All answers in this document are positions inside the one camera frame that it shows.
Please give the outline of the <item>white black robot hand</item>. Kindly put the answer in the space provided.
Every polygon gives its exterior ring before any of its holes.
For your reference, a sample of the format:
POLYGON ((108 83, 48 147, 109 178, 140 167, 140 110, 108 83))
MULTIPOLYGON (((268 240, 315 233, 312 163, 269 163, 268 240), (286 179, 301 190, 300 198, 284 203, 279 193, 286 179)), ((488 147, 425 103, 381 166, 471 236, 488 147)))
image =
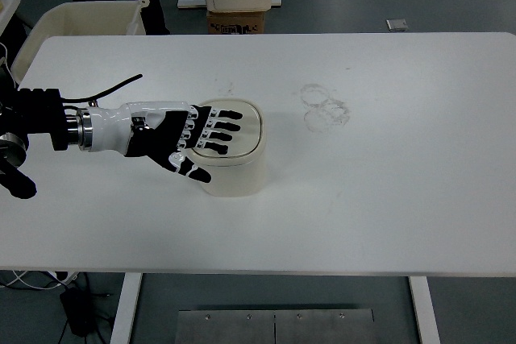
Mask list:
POLYGON ((209 183, 211 175, 198 167, 185 149, 228 153, 232 134, 240 131, 243 115, 214 106, 187 102, 130 102, 117 109, 89 107, 81 114, 86 151, 116 151, 148 157, 162 168, 209 183))

